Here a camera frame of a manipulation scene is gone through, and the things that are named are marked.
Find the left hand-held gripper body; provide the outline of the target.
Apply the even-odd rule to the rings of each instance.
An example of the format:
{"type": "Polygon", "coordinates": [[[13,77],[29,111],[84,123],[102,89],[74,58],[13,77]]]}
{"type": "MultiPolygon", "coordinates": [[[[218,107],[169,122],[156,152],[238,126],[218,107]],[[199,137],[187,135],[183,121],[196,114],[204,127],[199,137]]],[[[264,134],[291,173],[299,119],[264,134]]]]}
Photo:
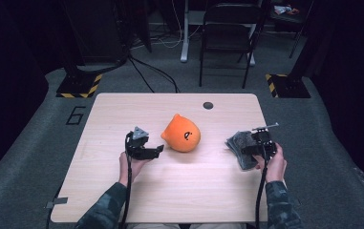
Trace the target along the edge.
{"type": "Polygon", "coordinates": [[[147,159],[148,154],[144,144],[148,141],[149,134],[136,126],[133,131],[125,137],[125,152],[134,159],[147,159]]]}

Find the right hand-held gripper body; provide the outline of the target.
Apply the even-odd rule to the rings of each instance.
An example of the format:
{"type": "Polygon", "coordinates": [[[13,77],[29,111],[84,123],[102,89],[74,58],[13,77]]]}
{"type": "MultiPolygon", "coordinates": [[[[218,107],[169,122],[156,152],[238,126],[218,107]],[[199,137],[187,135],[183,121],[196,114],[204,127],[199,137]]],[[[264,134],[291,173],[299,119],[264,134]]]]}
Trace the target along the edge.
{"type": "Polygon", "coordinates": [[[277,153],[276,144],[271,139],[271,134],[268,131],[269,128],[277,126],[278,123],[275,123],[252,130],[251,136],[255,140],[254,149],[252,150],[254,156],[273,157],[277,153]]]}

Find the grey cloth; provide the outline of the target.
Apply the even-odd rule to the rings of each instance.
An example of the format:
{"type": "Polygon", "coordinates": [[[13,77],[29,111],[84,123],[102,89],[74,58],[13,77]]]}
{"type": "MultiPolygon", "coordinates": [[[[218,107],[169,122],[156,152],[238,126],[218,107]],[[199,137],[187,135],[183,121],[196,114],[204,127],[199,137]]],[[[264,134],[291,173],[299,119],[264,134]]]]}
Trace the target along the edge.
{"type": "Polygon", "coordinates": [[[255,145],[255,140],[251,136],[251,131],[237,132],[226,140],[225,145],[237,157],[237,161],[242,170],[253,169],[257,164],[257,160],[250,155],[243,155],[241,150],[246,146],[255,145]]]}

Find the orange plush toy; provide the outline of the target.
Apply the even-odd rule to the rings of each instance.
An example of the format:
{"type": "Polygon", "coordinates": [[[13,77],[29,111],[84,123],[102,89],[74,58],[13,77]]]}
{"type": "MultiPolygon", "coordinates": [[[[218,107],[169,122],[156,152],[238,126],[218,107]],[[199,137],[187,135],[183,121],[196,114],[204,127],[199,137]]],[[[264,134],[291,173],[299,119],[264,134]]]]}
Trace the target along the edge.
{"type": "Polygon", "coordinates": [[[175,151],[188,153],[194,150],[201,140],[201,131],[190,119],[175,114],[161,133],[161,138],[175,151]]]}

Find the person's left hand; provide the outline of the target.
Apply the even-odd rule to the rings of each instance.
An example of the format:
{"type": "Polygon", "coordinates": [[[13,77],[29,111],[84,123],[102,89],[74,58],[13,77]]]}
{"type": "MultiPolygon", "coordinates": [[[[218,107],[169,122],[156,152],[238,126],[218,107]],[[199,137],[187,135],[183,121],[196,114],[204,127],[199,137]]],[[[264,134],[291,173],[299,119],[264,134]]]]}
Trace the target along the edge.
{"type": "Polygon", "coordinates": [[[150,162],[150,159],[129,159],[128,156],[124,152],[122,152],[119,157],[118,182],[124,186],[128,186],[135,180],[137,175],[142,170],[143,166],[148,162],[150,162]]]}

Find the person's right hand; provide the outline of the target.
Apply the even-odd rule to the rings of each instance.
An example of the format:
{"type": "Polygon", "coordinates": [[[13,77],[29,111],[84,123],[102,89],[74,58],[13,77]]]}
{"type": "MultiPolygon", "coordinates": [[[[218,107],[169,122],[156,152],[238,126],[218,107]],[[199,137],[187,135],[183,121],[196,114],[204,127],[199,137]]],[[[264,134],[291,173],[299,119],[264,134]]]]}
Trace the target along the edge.
{"type": "Polygon", "coordinates": [[[268,164],[265,164],[265,160],[261,156],[254,157],[258,162],[256,165],[257,169],[264,170],[268,168],[266,171],[266,183],[284,181],[287,161],[284,158],[283,149],[278,143],[276,143],[276,149],[276,154],[268,161],[268,164]]]}

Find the striped black stand base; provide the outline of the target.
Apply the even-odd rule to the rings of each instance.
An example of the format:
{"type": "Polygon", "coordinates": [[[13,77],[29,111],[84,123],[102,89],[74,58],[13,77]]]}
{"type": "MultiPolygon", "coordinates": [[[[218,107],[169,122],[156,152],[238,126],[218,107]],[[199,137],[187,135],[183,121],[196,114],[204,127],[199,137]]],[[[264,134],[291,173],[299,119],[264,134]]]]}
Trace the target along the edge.
{"type": "Polygon", "coordinates": [[[80,79],[65,77],[56,90],[57,97],[88,98],[96,92],[102,75],[86,75],[80,79]]]}
{"type": "Polygon", "coordinates": [[[285,74],[267,74],[266,80],[271,95],[275,98],[310,98],[310,93],[301,79],[290,79],[285,74]]]}

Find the grey tape piece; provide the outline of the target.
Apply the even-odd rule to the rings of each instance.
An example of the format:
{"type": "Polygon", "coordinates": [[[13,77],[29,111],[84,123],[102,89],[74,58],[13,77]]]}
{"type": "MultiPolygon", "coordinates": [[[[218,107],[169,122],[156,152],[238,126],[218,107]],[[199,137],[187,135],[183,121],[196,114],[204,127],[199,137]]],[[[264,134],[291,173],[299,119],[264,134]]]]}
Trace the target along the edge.
{"type": "Polygon", "coordinates": [[[45,205],[46,209],[53,209],[55,205],[58,204],[66,204],[68,201],[68,198],[54,198],[52,201],[48,201],[45,205]]]}

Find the black folding chair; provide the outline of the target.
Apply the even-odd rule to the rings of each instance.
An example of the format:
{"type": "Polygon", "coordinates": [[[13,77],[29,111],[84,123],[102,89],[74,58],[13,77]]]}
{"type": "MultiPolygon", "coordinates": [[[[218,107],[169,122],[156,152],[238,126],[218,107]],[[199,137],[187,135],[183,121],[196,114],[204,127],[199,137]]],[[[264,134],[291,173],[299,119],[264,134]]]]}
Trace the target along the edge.
{"type": "Polygon", "coordinates": [[[242,88],[246,86],[264,16],[260,6],[250,3],[218,3],[206,10],[203,16],[199,86],[203,84],[204,55],[207,52],[236,53],[240,55],[238,61],[245,57],[242,88]]]}

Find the white desk leg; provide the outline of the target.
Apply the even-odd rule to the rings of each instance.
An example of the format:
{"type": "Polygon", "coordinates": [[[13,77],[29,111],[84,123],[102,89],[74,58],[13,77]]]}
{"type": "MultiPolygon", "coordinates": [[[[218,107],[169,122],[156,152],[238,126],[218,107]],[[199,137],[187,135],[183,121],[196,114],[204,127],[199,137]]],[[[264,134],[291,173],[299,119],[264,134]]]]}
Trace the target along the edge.
{"type": "Polygon", "coordinates": [[[181,62],[186,63],[188,60],[188,49],[189,49],[189,0],[184,0],[184,19],[183,19],[183,41],[182,41],[182,52],[181,52],[181,62]]]}

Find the black cabinet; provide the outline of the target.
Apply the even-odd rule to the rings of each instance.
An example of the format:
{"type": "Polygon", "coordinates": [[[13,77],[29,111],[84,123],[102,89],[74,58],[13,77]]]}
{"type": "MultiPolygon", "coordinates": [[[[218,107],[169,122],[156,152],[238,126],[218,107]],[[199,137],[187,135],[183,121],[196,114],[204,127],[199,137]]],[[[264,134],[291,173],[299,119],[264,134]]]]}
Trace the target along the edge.
{"type": "Polygon", "coordinates": [[[126,54],[116,0],[63,0],[84,63],[115,63],[126,54]]]}

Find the dark chair with items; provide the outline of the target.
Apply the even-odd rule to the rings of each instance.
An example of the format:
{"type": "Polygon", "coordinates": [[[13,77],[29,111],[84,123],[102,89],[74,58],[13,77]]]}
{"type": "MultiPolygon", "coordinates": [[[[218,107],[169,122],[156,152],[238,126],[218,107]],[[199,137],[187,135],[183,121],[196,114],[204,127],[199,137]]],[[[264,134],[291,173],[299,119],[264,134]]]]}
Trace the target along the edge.
{"type": "Polygon", "coordinates": [[[289,58],[294,55],[313,5],[314,0],[270,0],[269,18],[295,33],[289,58]]]}

